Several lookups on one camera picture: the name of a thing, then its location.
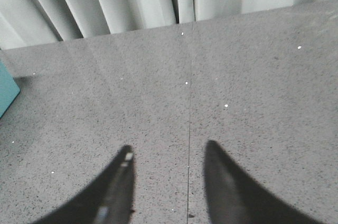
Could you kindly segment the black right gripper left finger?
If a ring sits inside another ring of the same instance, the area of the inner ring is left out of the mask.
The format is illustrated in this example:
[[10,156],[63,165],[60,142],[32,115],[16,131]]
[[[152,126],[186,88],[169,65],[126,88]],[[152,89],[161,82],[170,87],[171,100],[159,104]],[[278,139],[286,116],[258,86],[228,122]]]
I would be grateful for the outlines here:
[[129,223],[134,185],[134,151],[125,145],[86,188],[35,223]]

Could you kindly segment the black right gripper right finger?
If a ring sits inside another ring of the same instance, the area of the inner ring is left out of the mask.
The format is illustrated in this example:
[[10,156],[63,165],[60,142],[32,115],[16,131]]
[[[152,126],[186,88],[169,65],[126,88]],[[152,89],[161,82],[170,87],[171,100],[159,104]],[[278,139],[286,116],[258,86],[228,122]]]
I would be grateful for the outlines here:
[[203,173],[211,223],[318,223],[252,179],[216,141],[206,144]]

